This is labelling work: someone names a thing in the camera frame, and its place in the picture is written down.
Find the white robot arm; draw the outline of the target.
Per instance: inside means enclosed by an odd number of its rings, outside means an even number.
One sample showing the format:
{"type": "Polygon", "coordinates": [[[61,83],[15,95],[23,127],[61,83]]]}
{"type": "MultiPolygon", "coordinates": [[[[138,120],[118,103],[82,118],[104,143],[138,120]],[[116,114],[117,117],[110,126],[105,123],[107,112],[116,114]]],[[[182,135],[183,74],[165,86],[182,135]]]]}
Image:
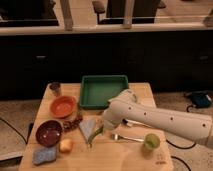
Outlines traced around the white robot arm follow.
{"type": "Polygon", "coordinates": [[[161,129],[213,149],[213,117],[175,110],[144,106],[135,93],[126,89],[109,100],[103,112],[105,129],[114,130],[123,119],[161,129]]]}

